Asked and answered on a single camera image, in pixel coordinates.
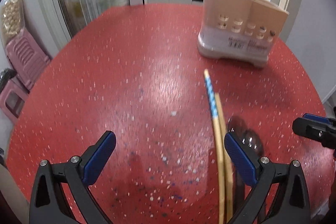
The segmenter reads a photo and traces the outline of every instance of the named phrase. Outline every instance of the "gray wall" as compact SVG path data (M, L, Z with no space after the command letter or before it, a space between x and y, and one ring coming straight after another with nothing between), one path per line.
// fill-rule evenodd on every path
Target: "gray wall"
M286 44L325 102L336 85L336 0L302 0Z

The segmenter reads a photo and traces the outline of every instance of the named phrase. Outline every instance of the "plastic bag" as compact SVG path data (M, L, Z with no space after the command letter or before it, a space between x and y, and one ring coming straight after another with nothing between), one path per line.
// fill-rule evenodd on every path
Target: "plastic bag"
M24 27L23 0L6 0L1 7L1 35L4 47Z

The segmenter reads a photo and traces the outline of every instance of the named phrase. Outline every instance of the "red table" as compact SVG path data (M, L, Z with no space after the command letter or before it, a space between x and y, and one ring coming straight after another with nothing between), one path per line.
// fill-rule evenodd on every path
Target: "red table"
M205 68L226 118L242 116L271 160L302 163L312 210L328 198L332 151L291 130L306 112L325 115L299 61L280 41L263 70L203 58L201 15L193 5L112 8L56 56L9 147L8 168L28 199L42 159L67 161L112 130L117 147L91 190L114 223L218 223Z

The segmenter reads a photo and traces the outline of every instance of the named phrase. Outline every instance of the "pink plastic stool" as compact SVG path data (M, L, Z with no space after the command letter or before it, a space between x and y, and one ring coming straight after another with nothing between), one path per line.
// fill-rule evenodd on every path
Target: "pink plastic stool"
M5 50L13 68L17 71L17 77L28 90L31 90L49 64L49 57L26 28L7 44Z
M28 98L28 94L24 92L12 79L10 79L5 85L4 89L0 93L0 108L6 114L6 116L16 124L19 113L16 113L16 108L20 104L21 100L19 99L13 108L10 108L7 104L8 97L11 93L15 93L21 100L24 102Z

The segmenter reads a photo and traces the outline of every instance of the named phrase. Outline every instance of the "blue gripper pad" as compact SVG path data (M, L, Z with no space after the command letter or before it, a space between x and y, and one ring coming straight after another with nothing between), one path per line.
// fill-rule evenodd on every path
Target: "blue gripper pad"
M224 146L244 183L248 186L256 185L255 167L230 133L224 137Z
M313 120L313 121L316 121L316 122L323 122L323 123L330 124L330 125L332 124L328 120L328 118L317 116L317 115L313 115L313 114L309 114L309 113L306 113L305 115L303 115L303 118L309 119L309 120Z
M117 143L116 136L111 131L107 133L107 137L105 137L105 139L99 144L100 141L101 140L97 142L97 147L95 147L95 145L93 146L96 150L88 160L87 164L84 166L82 181L86 187L94 184L97 181Z

